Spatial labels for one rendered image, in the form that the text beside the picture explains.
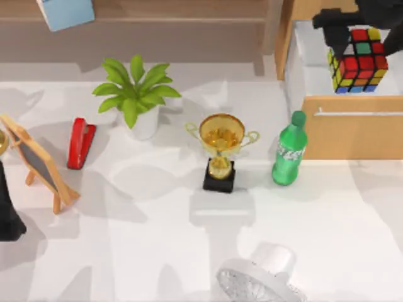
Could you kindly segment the green plant in white pot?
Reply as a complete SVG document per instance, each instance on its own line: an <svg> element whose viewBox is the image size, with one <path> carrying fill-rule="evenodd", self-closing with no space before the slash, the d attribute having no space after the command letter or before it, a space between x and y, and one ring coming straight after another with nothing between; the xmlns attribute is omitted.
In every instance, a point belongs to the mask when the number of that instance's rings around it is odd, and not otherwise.
<svg viewBox="0 0 403 302"><path fill-rule="evenodd" d="M149 70L144 67L140 55L134 55L128 67L113 58L105 58L101 64L106 72L106 82L94 88L93 95L105 99L98 106L99 113L111 109L129 133L138 140L147 140L157 131L160 107L167 98L180 98L181 94L171 86L169 63L157 63Z"/></svg>

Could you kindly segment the white desk fan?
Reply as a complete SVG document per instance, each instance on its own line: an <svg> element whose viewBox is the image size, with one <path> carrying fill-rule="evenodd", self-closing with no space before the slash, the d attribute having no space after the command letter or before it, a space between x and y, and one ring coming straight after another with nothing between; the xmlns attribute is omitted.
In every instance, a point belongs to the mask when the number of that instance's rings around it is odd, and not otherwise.
<svg viewBox="0 0 403 302"><path fill-rule="evenodd" d="M248 259L226 260L216 278L231 302L307 302L290 284L295 263L289 248L262 242Z"/></svg>

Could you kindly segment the green bottle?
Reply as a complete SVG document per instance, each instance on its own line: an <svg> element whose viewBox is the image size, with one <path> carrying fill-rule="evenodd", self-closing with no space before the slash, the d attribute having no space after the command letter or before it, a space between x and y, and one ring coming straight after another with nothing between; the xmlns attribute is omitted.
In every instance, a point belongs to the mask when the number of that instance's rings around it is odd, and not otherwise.
<svg viewBox="0 0 403 302"><path fill-rule="evenodd" d="M303 111L294 111L291 123L280 133L271 176L281 186L291 185L298 176L298 168L308 142L306 118Z"/></svg>

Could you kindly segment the pulled-out drawer with grey inside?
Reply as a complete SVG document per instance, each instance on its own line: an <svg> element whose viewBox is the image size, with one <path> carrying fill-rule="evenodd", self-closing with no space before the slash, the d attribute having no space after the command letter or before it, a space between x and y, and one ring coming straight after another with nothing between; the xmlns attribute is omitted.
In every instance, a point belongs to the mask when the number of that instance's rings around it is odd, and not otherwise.
<svg viewBox="0 0 403 302"><path fill-rule="evenodd" d="M328 51L322 29L314 29L311 21L294 22L285 68L286 87L293 99L335 95ZM369 95L403 95L403 51L387 57L387 61L389 70Z"/></svg>

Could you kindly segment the pale wooden drawer front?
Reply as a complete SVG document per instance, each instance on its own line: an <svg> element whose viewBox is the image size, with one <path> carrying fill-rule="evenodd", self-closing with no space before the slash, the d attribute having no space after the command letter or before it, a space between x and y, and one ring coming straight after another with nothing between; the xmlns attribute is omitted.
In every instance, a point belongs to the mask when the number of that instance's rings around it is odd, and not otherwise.
<svg viewBox="0 0 403 302"><path fill-rule="evenodd" d="M325 111L403 111L403 96L307 96L309 160L403 159L403 117L314 116Z"/></svg>

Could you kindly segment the light blue box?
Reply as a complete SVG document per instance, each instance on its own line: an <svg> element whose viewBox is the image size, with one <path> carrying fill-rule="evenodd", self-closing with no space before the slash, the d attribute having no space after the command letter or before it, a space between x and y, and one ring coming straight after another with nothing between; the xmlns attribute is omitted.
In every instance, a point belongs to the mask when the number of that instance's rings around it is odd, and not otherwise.
<svg viewBox="0 0 403 302"><path fill-rule="evenodd" d="M95 20L92 0L37 0L37 4L52 32Z"/></svg>

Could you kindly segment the gold trophy with black base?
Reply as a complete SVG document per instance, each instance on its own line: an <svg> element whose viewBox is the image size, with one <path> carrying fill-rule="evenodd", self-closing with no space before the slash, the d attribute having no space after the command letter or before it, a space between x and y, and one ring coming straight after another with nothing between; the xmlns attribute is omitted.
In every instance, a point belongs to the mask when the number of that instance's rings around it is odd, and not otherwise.
<svg viewBox="0 0 403 302"><path fill-rule="evenodd" d="M227 113L207 116L199 125L188 122L185 130L210 154L205 169L203 189L230 194L236 169L230 156L260 139L257 131L246 131L243 122Z"/></svg>

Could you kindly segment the wooden framed blackboard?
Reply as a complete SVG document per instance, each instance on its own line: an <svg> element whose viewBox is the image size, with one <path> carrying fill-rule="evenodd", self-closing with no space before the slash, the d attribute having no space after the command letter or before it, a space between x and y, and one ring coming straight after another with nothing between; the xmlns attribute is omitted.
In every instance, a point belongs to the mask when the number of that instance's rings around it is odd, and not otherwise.
<svg viewBox="0 0 403 302"><path fill-rule="evenodd" d="M15 148L29 173L25 179L27 186L31 186L35 179L39 179L54 195L53 212L58 215L62 205L69 206L80 194L69 187L63 180L51 155L38 143L22 126L7 115L0 115L0 122L4 125Z"/></svg>

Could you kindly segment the multicoloured puzzle cube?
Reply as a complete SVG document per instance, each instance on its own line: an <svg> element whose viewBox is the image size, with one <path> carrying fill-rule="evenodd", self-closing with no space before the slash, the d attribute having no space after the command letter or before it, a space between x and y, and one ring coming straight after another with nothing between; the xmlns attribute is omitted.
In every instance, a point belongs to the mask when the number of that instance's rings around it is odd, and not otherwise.
<svg viewBox="0 0 403 302"><path fill-rule="evenodd" d="M337 58L329 48L327 61L336 94L374 92L389 69L380 30L374 27L351 29L343 56Z"/></svg>

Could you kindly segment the red stapler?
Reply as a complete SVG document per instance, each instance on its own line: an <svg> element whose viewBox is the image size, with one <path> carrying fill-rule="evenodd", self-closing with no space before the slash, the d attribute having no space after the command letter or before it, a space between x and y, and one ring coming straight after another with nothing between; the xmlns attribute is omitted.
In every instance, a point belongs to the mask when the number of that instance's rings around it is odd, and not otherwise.
<svg viewBox="0 0 403 302"><path fill-rule="evenodd" d="M72 124L67 168L81 170L91 148L96 125L90 125L84 118L76 118Z"/></svg>

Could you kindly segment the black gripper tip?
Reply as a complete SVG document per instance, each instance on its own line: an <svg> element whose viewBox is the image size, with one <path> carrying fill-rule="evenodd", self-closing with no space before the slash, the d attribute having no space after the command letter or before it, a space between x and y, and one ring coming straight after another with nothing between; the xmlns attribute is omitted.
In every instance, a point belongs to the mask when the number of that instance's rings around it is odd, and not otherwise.
<svg viewBox="0 0 403 302"><path fill-rule="evenodd" d="M15 242L26 233L9 195L3 162L0 160L0 242Z"/></svg>

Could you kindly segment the open wooden shelf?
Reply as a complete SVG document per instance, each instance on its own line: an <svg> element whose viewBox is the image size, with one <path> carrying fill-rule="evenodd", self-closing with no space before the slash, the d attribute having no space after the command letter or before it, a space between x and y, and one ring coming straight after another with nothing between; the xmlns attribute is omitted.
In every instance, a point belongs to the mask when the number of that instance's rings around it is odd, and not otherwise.
<svg viewBox="0 0 403 302"><path fill-rule="evenodd" d="M264 74L270 0L93 0L95 20L52 32L36 0L0 0L0 64L252 63Z"/></svg>

